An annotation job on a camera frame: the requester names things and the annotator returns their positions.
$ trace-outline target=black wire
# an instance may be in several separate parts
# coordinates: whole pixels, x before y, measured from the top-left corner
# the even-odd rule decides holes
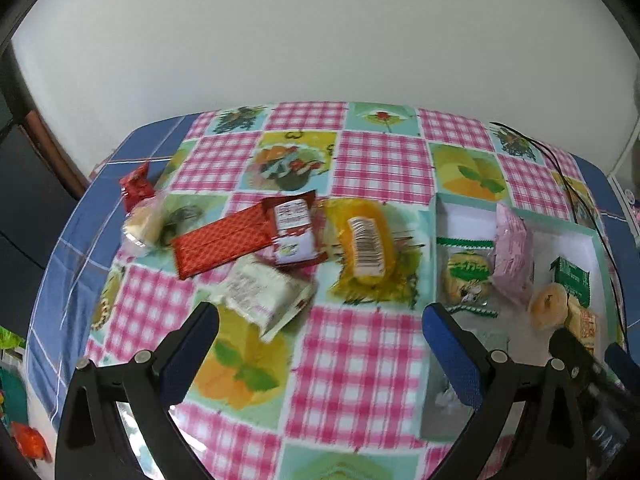
[[[616,265],[616,261],[613,259],[613,254],[611,254],[611,251],[609,250],[609,247],[604,239],[604,236],[602,235],[602,233],[600,232],[600,228],[598,227],[598,224],[595,220],[595,218],[593,217],[593,214],[591,213],[591,210],[589,208],[589,206],[587,206],[587,203],[584,201],[584,199],[580,196],[580,194],[574,189],[573,186],[571,186],[571,184],[569,184],[569,181],[566,179],[566,177],[564,176],[564,173],[562,173],[562,168],[560,168],[560,163],[558,162],[558,158],[556,157],[556,154],[554,152],[552,152],[547,146],[545,146],[544,144],[542,144],[541,142],[535,140],[535,139],[531,139],[530,137],[527,137],[524,134],[521,134],[518,130],[515,130],[514,128],[511,128],[510,126],[507,126],[506,124],[502,124],[502,123],[496,123],[493,122],[492,124],[495,124],[496,126],[500,126],[501,128],[505,128],[507,130],[509,130],[510,132],[522,137],[523,139],[529,141],[533,146],[537,147],[539,150],[541,150],[542,154],[546,156],[546,158],[551,161],[551,163],[554,165],[554,167],[556,168],[556,171],[558,172],[558,175],[560,176],[560,179],[562,180],[562,184],[564,185],[564,190],[567,193],[567,196],[569,198],[569,204],[571,205],[571,212],[572,215],[574,216],[574,222],[578,223],[578,218],[577,215],[575,213],[575,206],[574,206],[574,199],[572,197],[571,192],[573,191],[574,196],[582,203],[582,206],[584,207],[585,211],[587,212],[587,215],[589,215],[589,218],[591,220],[591,222],[593,223],[593,227],[595,228],[596,232],[598,233],[598,236],[600,237],[600,242],[602,243],[605,251],[607,252],[607,256],[609,257],[609,260],[611,261],[611,265],[613,266],[613,270],[616,272],[616,277],[618,279],[618,283],[620,284],[620,294],[622,295],[622,305],[620,305],[620,301],[618,300],[618,294],[616,292],[616,287],[615,284],[613,283],[613,280],[610,279],[611,281],[611,289],[613,290],[613,298],[616,302],[616,315],[618,316],[618,323],[620,324],[620,330],[622,330],[622,337],[625,343],[625,349],[626,352],[629,353],[629,339],[628,339],[628,335],[627,335],[627,327],[625,325],[625,323],[622,323],[622,313],[624,313],[624,317],[626,320],[626,304],[625,304],[625,291],[622,288],[622,280],[620,279],[620,272],[618,270],[618,266]]]
[[[11,244],[11,246],[18,251],[22,256],[24,256],[25,258],[27,258],[33,265],[35,265],[36,267],[38,267],[39,269],[44,270],[44,267],[41,266],[36,260],[34,260],[33,258],[31,258],[27,253],[25,253],[20,247],[18,247],[16,244],[14,244],[14,242],[11,240],[11,238],[9,238],[6,234],[4,234],[4,231],[0,230],[0,236],[2,238],[4,238],[7,242],[9,242]]]

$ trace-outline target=white label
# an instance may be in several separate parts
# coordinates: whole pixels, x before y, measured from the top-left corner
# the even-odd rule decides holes
[[[355,276],[385,275],[385,255],[376,223],[363,216],[349,218],[353,232],[353,254]]]
[[[301,198],[279,204],[273,208],[278,231],[311,224],[309,208]]]

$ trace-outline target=blue gripper pad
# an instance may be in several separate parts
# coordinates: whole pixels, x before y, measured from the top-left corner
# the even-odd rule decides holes
[[[477,410],[484,396],[481,371],[431,305],[422,313],[422,334],[460,402]]]

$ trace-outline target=white wall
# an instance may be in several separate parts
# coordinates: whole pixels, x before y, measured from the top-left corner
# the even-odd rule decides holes
[[[142,124],[278,100],[502,120],[609,170],[638,58],[599,0],[40,0],[14,38],[82,171]]]

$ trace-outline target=pink snack package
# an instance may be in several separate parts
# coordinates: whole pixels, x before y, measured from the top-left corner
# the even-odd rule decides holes
[[[527,308],[533,292],[533,235],[501,202],[495,208],[495,224],[495,267],[489,280],[498,292]]]

